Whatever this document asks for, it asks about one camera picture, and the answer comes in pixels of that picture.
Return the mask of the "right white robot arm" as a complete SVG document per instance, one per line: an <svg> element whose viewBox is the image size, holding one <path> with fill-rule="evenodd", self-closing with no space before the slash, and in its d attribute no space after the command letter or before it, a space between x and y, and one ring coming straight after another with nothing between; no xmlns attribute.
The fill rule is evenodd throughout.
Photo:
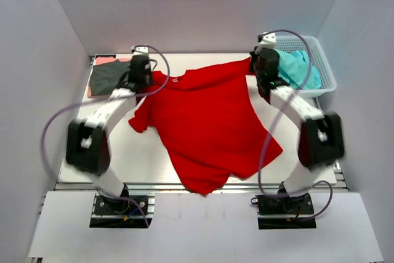
<svg viewBox="0 0 394 263"><path fill-rule="evenodd" d="M259 169L271 141L271 134L281 116L286 116L299 130L298 162L276 195L279 208L294 212L318 174L345 155L342 121L337 113L324 113L311 106L297 91L279 77L279 53L270 48L256 47L251 52L250 70L257 80L259 95L278 109L269 128L260 154Z"/></svg>

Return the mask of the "red t-shirt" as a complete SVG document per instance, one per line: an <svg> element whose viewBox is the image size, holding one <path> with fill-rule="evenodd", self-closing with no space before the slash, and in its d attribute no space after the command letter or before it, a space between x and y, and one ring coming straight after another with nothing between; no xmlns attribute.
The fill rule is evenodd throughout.
<svg viewBox="0 0 394 263"><path fill-rule="evenodd" d="M249 59L168 78L153 73L154 84L129 120L131 128L155 128L186 189L207 195L230 176L247 179L282 153L272 139L262 153L267 130L256 115L246 77Z"/></svg>

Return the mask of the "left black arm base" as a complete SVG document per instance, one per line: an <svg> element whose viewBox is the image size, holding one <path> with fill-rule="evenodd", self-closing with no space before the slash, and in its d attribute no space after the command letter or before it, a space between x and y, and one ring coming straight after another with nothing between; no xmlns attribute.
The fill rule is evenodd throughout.
<svg viewBox="0 0 394 263"><path fill-rule="evenodd" d="M153 219L153 196L134 195L146 220L138 207L130 201L110 200L96 194L92 207L89 227L92 229L147 229Z"/></svg>

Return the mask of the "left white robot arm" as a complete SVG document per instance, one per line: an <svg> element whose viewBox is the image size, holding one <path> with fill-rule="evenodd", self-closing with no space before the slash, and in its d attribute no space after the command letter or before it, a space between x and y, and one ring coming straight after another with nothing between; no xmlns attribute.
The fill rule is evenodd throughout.
<svg viewBox="0 0 394 263"><path fill-rule="evenodd" d="M126 113L137 106L135 96L151 85L149 54L138 51L104 104L90 116L68 125L66 163L86 174L117 213L129 209L130 198L125 193L126 185L110 168L109 136Z"/></svg>

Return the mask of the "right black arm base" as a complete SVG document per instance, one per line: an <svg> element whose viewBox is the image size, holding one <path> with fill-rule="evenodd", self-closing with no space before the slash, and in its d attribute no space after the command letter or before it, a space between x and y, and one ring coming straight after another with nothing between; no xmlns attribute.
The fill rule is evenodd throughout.
<svg viewBox="0 0 394 263"><path fill-rule="evenodd" d="M316 220L309 193L295 198L274 199L256 195L251 205L257 207L259 230L315 229Z"/></svg>

